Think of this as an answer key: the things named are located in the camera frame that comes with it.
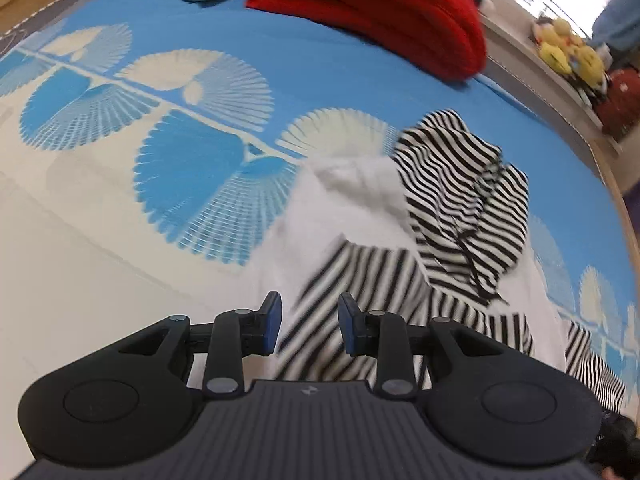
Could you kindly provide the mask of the blue white patterned bedsheet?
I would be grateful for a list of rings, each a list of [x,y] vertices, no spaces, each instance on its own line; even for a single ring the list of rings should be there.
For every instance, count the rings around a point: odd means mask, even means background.
[[[560,316],[525,256],[526,356],[438,316],[419,392],[277,378],[295,299],[342,240],[416,248],[401,133],[457,113],[524,172],[528,213],[578,286],[593,349],[639,406],[634,270],[590,148],[485,76],[446,84],[301,18],[89,0],[1,59],[1,474],[17,479],[587,479],[605,408],[564,370]],[[245,394],[203,396],[191,325],[282,299]]]

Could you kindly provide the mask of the red knitted garment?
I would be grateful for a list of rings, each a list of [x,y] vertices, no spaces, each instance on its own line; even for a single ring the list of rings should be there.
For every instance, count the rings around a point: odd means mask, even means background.
[[[464,81],[486,65],[474,0],[247,0],[246,5],[344,29],[446,81]]]

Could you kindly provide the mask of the yellow plush toy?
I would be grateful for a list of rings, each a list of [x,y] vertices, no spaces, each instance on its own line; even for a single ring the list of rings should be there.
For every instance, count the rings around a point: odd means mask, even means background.
[[[567,20],[543,16],[532,25],[530,36],[542,62],[556,74],[605,94],[608,78],[602,58],[574,33]]]

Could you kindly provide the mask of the black white striped garment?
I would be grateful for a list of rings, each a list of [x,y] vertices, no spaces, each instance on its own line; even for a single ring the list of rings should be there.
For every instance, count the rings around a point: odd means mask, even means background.
[[[532,256],[544,299],[560,316],[564,370],[609,410],[627,401],[623,379],[593,349],[582,303],[608,284],[588,268],[573,286],[547,227],[528,213],[528,181],[501,151],[452,110],[427,114],[401,133],[394,168],[416,248],[362,246],[342,240],[295,299],[292,325],[278,348],[277,378],[367,379],[369,358],[345,353],[337,299],[348,292],[367,310],[425,324],[442,316],[532,356],[544,348],[533,310],[499,288]]]

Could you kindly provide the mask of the red storage box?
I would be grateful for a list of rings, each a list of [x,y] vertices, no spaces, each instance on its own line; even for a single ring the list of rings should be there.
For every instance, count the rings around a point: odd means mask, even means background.
[[[640,115],[640,77],[633,67],[614,70],[608,78],[608,93],[594,111],[602,131],[615,141],[621,141],[638,125]]]

